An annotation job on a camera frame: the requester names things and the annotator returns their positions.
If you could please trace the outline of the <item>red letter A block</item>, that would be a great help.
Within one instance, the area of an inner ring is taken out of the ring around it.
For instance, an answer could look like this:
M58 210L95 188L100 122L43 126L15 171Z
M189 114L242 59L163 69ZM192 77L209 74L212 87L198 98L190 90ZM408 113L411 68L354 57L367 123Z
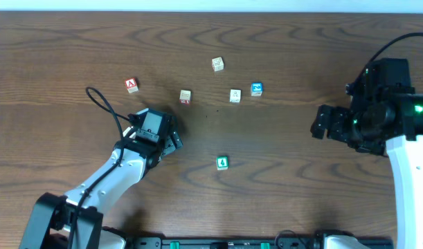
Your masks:
M125 80L125 86L129 93L134 93L139 91L138 84L135 78L129 78Z

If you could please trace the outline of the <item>blue number 2 block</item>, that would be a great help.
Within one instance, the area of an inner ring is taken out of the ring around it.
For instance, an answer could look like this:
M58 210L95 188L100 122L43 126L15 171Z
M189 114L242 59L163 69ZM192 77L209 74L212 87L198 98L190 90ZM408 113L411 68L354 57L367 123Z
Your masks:
M258 97L263 93L263 85L261 82L254 82L251 84L251 96Z

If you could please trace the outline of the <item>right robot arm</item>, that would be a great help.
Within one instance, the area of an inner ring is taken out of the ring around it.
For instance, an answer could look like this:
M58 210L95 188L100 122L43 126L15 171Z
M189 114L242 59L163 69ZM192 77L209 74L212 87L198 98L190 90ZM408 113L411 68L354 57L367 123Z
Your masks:
M355 91L348 108L321 105L313 137L387 156L395 184L397 247L423 248L423 95L407 86Z

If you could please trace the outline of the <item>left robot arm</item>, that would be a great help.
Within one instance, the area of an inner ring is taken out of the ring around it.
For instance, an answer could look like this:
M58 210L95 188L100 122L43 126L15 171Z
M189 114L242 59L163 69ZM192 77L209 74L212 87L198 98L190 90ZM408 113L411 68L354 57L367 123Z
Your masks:
M21 248L127 248L119 231L104 228L104 215L163 157L182 148L172 116L147 113L121 134L109 159L78 187L36 201Z

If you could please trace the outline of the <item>wooden block red side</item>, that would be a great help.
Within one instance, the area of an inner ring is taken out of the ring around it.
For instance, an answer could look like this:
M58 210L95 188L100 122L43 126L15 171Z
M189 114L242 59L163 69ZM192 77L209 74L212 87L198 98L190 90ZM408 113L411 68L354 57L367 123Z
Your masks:
M179 96L179 101L182 104L186 104L186 105L190 105L191 102L191 96L192 93L191 91L188 90L181 90L180 92L180 96Z

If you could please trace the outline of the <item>green tree picture block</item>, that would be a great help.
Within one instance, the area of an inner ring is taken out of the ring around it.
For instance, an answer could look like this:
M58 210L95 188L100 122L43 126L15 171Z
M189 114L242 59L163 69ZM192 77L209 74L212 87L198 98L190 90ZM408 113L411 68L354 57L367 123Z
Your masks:
M228 157L220 156L216 158L216 165L218 170L226 170L229 167Z

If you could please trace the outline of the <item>wooden block centre right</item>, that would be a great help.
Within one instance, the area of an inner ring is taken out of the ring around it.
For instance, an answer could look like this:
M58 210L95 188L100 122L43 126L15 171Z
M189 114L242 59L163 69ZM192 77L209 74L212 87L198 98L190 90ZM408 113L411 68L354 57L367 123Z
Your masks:
M230 102L239 103L241 100L241 93L242 91L239 89L231 89L230 91Z

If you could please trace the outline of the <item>plain wooden block top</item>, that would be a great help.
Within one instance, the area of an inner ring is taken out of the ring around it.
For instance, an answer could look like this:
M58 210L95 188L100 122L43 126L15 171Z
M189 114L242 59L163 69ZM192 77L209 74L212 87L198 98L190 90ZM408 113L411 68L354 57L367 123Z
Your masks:
M224 61L222 57L216 57L212 59L212 68L214 72L221 71L224 69Z

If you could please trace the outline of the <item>black mounting rail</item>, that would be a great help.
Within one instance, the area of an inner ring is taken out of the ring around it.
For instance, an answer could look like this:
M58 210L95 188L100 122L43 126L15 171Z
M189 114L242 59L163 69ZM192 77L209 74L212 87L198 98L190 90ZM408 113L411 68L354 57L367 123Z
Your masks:
M126 248L132 249L305 249L323 248L314 239L281 237L274 239L162 239L138 237Z

